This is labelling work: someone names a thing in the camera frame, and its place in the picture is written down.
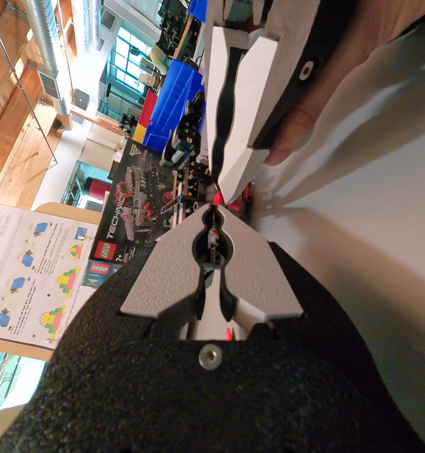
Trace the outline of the grey desk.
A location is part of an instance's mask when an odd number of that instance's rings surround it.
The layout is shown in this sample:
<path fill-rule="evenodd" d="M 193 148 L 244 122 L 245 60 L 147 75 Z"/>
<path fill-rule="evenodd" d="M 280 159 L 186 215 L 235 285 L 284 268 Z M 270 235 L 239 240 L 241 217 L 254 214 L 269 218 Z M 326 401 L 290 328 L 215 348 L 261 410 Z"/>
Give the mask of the grey desk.
<path fill-rule="evenodd" d="M 307 269 L 357 326 L 425 442 L 425 136 L 294 201 L 332 156 L 323 147 L 260 170 L 253 225 Z"/>

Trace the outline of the yellow plastic bin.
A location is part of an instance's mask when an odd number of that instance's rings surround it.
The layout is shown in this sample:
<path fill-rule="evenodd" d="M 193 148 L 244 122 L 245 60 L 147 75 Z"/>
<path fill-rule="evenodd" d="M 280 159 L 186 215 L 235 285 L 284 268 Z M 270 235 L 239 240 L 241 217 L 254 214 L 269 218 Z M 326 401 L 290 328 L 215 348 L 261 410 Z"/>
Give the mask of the yellow plastic bin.
<path fill-rule="evenodd" d="M 132 140 L 135 142 L 138 142 L 140 144 L 143 144 L 144 137 L 147 131 L 147 126 L 151 124 L 151 120 L 149 120 L 147 123 L 143 124 L 138 122 L 136 125 L 135 132 L 132 136 Z"/>

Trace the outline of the red plastic bin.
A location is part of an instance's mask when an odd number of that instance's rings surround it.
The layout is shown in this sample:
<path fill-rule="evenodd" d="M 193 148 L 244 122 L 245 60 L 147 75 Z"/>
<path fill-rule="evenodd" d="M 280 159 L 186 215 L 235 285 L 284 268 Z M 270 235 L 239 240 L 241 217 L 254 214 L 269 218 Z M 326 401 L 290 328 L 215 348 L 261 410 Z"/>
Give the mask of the red plastic bin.
<path fill-rule="evenodd" d="M 145 128 L 151 121 L 151 115 L 153 113 L 157 100 L 158 96 L 153 92 L 153 90 L 149 89 L 146 94 L 145 101 L 139 118 L 139 124 L 143 125 L 143 127 Z"/>

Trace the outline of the maroon cylinder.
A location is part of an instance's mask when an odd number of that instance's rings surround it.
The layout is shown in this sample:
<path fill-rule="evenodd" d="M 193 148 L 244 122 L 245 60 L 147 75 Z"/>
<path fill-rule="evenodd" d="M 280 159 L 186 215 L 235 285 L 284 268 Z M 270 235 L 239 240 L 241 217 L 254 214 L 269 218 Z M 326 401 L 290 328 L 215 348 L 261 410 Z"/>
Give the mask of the maroon cylinder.
<path fill-rule="evenodd" d="M 84 189 L 89 197 L 100 201 L 105 200 L 106 192 L 110 192 L 112 184 L 98 178 L 88 177 L 85 180 Z"/>

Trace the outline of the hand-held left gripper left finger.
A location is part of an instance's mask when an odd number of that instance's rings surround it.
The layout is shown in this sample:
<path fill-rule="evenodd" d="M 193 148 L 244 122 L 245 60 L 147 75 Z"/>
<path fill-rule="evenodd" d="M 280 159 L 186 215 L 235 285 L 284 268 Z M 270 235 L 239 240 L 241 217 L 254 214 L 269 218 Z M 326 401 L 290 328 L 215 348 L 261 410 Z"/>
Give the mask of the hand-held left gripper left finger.
<path fill-rule="evenodd" d="M 154 321 L 157 333 L 172 332 L 201 320 L 212 225 L 213 206 L 207 203 L 162 235 L 120 312 Z"/>

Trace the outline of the silver ventilation duct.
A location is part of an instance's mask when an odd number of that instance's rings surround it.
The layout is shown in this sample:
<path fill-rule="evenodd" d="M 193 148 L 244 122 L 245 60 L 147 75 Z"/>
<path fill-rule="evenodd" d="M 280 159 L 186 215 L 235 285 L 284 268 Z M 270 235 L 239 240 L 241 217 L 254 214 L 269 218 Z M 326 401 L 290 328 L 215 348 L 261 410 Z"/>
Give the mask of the silver ventilation duct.
<path fill-rule="evenodd" d="M 37 72 L 43 92 L 52 98 L 57 113 L 67 116 L 71 111 L 68 71 L 62 55 L 52 2 L 24 0 L 23 3 L 42 61 Z"/>

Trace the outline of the instruction poster sheet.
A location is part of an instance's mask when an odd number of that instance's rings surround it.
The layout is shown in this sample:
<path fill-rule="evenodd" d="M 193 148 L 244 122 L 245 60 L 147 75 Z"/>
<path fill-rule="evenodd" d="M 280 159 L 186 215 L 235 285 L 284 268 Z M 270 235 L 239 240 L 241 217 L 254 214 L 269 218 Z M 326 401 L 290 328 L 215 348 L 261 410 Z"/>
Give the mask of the instruction poster sheet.
<path fill-rule="evenodd" d="M 101 214 L 0 204 L 0 352 L 48 361 L 93 294 L 82 286 Z"/>

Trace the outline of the dark toy set box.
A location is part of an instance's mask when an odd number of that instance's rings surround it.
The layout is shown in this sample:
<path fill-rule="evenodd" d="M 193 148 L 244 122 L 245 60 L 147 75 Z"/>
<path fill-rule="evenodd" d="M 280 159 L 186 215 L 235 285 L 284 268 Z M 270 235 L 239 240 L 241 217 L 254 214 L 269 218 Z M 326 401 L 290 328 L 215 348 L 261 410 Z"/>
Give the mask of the dark toy set box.
<path fill-rule="evenodd" d="M 127 140 L 105 202 L 82 285 L 97 289 L 143 247 L 163 235 L 161 209 L 172 200 L 175 176 L 162 155 Z"/>

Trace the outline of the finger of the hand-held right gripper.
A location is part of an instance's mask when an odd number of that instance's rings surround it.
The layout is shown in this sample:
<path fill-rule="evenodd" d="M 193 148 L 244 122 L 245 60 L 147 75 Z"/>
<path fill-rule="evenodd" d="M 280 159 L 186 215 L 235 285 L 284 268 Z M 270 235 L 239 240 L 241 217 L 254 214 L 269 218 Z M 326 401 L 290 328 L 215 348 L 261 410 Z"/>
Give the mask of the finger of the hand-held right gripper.
<path fill-rule="evenodd" d="M 255 150 L 251 139 L 278 42 L 258 37 L 241 59 L 233 88 L 233 120 L 223 150 L 218 185 L 226 204 L 232 203 L 255 177 L 269 150 Z"/>
<path fill-rule="evenodd" d="M 213 28 L 206 88 L 206 127 L 210 173 L 215 185 L 219 185 L 225 144 L 232 129 L 238 67 L 249 48 L 247 32 L 219 26 Z"/>

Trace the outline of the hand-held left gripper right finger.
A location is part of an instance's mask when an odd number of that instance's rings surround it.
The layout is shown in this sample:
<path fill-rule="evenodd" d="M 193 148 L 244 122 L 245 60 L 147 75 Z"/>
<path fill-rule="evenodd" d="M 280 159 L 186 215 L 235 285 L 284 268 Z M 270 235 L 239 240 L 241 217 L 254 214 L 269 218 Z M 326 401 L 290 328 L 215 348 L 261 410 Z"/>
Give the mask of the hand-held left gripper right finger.
<path fill-rule="evenodd" d="M 268 241 L 223 206 L 216 229 L 220 308 L 237 339 L 256 324 L 299 318 L 304 310 Z"/>

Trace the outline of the large glass window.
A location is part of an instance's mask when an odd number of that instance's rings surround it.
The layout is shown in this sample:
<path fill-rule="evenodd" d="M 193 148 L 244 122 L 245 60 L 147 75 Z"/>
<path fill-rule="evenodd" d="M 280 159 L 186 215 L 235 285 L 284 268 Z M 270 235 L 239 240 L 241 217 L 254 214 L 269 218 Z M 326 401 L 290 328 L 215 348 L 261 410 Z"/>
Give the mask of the large glass window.
<path fill-rule="evenodd" d="M 141 75 L 149 74 L 140 63 L 142 59 L 150 62 L 152 44 L 154 42 L 140 30 L 123 21 L 100 78 L 100 113 L 115 121 L 119 121 L 122 114 L 141 114 L 148 92 L 154 92 L 139 81 Z"/>

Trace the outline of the toy vehicle model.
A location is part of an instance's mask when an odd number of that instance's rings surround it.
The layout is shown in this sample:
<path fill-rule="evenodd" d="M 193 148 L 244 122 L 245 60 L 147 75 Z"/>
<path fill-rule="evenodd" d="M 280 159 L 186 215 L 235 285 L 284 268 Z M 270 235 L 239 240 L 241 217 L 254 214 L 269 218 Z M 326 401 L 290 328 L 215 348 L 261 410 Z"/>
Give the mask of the toy vehicle model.
<path fill-rule="evenodd" d="M 160 214 L 164 226 L 173 229 L 190 217 L 206 203 L 213 205 L 219 191 L 213 183 L 207 156 L 200 155 L 200 122 L 205 110 L 205 93 L 198 91 L 192 101 L 187 101 L 185 112 L 176 129 L 170 131 L 165 145 L 161 166 L 169 167 L 174 176 L 174 188 L 170 198 L 164 202 Z M 242 194 L 225 207 L 229 212 L 248 223 L 253 203 L 252 183 L 248 183 Z"/>

